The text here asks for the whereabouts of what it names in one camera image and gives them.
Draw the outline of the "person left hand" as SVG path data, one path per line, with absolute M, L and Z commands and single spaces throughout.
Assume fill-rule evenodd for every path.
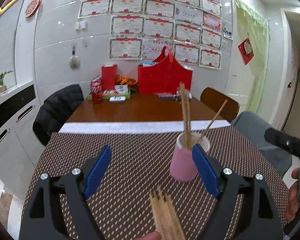
M 161 234 L 158 232 L 151 232 L 145 236 L 136 238 L 135 240 L 161 240 Z

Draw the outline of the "person right hand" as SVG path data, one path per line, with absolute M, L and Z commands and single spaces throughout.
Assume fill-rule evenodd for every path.
M 300 167 L 294 169 L 292 172 L 292 178 L 296 179 L 296 181 L 288 191 L 288 203 L 285 211 L 285 218 L 288 221 L 292 221 L 295 218 L 296 212 L 299 208 L 299 204 L 296 199 L 297 192 L 298 192 L 299 171 L 300 171 Z

